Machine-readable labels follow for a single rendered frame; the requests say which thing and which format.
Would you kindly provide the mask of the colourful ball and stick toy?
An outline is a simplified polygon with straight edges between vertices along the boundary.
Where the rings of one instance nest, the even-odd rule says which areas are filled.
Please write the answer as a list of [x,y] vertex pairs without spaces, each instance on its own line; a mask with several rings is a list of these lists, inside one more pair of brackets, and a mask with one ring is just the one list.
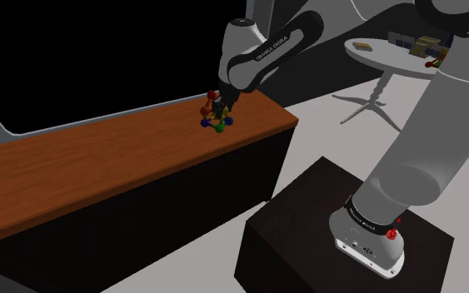
[[216,133],[222,133],[225,126],[233,124],[233,118],[228,116],[229,107],[221,101],[221,96],[214,91],[207,92],[207,102],[201,107],[200,114],[202,127],[211,127]]

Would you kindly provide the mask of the wooden top dark cabinet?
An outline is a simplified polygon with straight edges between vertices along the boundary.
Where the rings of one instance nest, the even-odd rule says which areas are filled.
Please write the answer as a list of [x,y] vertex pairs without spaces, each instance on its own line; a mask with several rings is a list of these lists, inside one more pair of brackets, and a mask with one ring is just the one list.
[[1,144],[5,293],[101,293],[270,200],[297,118],[256,91],[218,133],[203,103]]

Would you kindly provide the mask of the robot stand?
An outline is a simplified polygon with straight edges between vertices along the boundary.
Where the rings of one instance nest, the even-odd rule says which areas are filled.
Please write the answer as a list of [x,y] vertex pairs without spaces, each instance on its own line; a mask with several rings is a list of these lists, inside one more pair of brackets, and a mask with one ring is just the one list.
[[453,237],[402,213],[406,259],[387,280],[340,251],[329,216],[361,180],[322,157],[251,216],[234,276],[246,293],[444,293]]

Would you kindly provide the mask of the round white pedestal table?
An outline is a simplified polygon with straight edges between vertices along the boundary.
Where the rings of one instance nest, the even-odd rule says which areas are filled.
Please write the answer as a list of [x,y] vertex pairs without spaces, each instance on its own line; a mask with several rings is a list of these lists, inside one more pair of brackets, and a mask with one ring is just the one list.
[[393,75],[431,80],[437,69],[435,67],[425,67],[425,64],[429,62],[428,57],[422,59],[410,55],[405,48],[391,44],[385,39],[352,38],[344,42],[344,48],[348,56],[369,67],[381,70],[382,75],[368,99],[332,95],[337,99],[360,105],[354,113],[340,121],[340,123],[344,124],[361,112],[369,110],[375,112],[391,127],[400,132],[401,128],[382,110],[385,103],[380,102],[379,97],[384,88]]

